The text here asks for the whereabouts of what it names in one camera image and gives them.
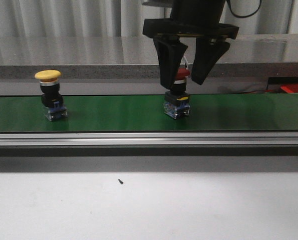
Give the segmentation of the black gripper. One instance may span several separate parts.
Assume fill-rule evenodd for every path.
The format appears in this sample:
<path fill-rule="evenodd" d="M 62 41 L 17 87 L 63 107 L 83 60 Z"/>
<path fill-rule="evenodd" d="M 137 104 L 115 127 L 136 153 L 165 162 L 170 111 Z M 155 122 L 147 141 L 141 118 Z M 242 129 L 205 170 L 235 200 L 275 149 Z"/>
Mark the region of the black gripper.
<path fill-rule="evenodd" d="M 143 34 L 153 38 L 156 48 L 160 84 L 171 89 L 187 49 L 178 37 L 160 36 L 179 36 L 197 38 L 191 79 L 202 85 L 213 66 L 229 50 L 230 43 L 222 40 L 211 42 L 200 37 L 235 39 L 239 27 L 220 23 L 224 0 L 169 0 L 166 3 L 171 5 L 169 18 L 145 19 L 143 25 Z"/>

